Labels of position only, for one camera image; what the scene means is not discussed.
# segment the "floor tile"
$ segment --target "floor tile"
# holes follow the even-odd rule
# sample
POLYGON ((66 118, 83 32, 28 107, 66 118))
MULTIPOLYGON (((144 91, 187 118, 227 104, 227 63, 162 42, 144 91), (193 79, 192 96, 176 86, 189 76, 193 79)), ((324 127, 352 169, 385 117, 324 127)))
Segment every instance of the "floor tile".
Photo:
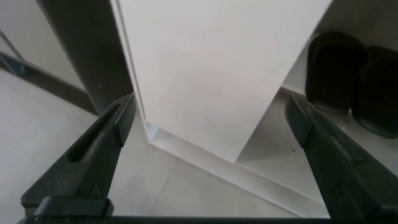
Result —
POLYGON ((108 195, 113 214, 148 215, 176 164, 176 157, 147 142, 137 111, 108 195))
POLYGON ((24 217, 21 195, 96 116, 0 70, 0 217, 24 217))
POLYGON ((184 161, 177 164, 151 215, 297 217, 184 161))

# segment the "white shelf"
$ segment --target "white shelf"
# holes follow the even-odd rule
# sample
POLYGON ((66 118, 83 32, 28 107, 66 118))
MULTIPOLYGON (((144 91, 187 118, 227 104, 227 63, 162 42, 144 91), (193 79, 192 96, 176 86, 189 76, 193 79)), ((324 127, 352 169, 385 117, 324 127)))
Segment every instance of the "white shelf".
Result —
POLYGON ((264 178, 239 164, 223 160, 164 130, 159 130, 151 144, 301 217, 328 217, 324 204, 264 178))

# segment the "tiled floor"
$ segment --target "tiled floor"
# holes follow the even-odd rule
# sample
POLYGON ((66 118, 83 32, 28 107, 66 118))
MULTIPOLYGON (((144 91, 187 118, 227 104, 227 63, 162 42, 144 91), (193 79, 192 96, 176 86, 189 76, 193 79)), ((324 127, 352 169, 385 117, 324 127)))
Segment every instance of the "tiled floor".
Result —
MULTIPOLYGON (((16 223, 20 196, 96 117, 2 70, 0 105, 0 219, 16 223)), ((149 145, 139 117, 108 197, 114 215, 296 217, 149 145)))

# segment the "black object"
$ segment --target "black object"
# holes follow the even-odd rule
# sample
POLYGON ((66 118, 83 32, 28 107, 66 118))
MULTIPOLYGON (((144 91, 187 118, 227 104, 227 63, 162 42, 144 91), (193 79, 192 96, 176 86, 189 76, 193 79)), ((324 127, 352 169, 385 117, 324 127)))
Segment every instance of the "black object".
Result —
POLYGON ((36 0, 98 114, 133 92, 109 0, 36 0))
POLYGON ((331 32, 310 44, 305 91, 318 109, 346 114, 351 106, 353 84, 368 61, 366 47, 354 37, 331 32))
POLYGON ((23 60, 0 53, 7 71, 69 103, 98 115, 87 93, 45 71, 35 68, 23 60))
POLYGON ((327 219, 112 217, 107 199, 134 117, 132 96, 112 104, 22 196, 20 223, 382 223, 398 221, 398 179, 303 96, 285 117, 331 216, 327 219))
MULTIPOLYGON (((79 204, 101 204, 97 198, 106 198, 111 187, 120 150, 130 132, 136 104, 133 95, 116 100, 87 131, 27 190, 21 204, 27 217, 37 212, 43 203, 66 203, 59 214, 76 215, 79 204)), ((86 207, 91 214, 92 207, 86 207)))
POLYGON ((370 63, 360 73, 352 105, 354 119, 385 138, 398 138, 398 52, 369 47, 370 63))
POLYGON ((398 222, 398 178, 304 96, 291 96, 285 117, 304 149, 332 219, 398 222))

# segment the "white cabinet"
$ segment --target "white cabinet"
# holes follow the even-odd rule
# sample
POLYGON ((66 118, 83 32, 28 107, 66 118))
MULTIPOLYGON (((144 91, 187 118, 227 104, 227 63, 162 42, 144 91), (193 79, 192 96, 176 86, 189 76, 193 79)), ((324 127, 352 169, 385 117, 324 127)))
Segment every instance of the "white cabinet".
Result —
MULTIPOLYGON (((305 94, 308 43, 321 32, 397 49, 398 3, 111 2, 149 142, 301 217, 328 216, 285 91, 305 94)), ((397 140, 328 117, 398 174, 397 140)))
POLYGON ((37 1, 0 1, 0 30, 26 62, 84 90, 37 1))
POLYGON ((235 162, 329 2, 120 1, 146 121, 235 162))

